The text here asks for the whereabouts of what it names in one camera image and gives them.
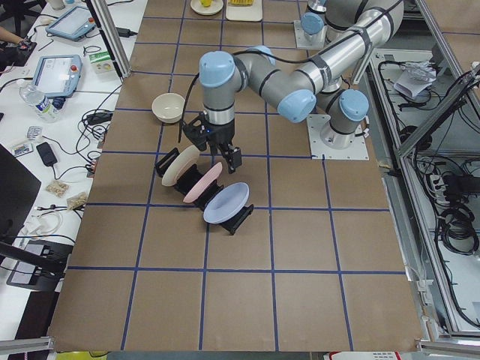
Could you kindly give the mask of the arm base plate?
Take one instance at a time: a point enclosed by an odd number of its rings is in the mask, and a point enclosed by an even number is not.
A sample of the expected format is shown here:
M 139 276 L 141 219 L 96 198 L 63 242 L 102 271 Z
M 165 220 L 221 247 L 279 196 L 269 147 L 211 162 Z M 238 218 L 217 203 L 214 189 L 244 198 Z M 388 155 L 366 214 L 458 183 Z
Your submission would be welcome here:
M 307 117 L 310 157 L 319 161 L 369 161 L 362 126 L 358 124 L 354 133 L 343 135 L 331 129 L 330 118 L 320 114 Z

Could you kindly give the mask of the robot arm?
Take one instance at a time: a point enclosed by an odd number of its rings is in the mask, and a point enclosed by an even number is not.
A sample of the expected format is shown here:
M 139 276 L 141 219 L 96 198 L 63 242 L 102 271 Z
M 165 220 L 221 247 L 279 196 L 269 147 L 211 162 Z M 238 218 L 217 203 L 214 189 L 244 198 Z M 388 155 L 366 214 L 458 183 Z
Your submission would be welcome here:
M 325 6 L 337 38 L 292 73 L 277 68 L 265 47 L 207 52 L 200 58 L 203 110 L 184 124 L 183 132 L 200 151 L 221 154 L 230 173 L 242 164 L 241 150 L 233 145 L 237 93 L 249 87 L 285 119 L 301 122 L 321 93 L 338 89 L 345 71 L 392 38 L 404 15 L 402 1 L 331 1 Z
M 320 50 L 333 42 L 333 28 L 326 23 L 326 1 L 308 0 L 300 18 L 301 33 L 307 49 Z

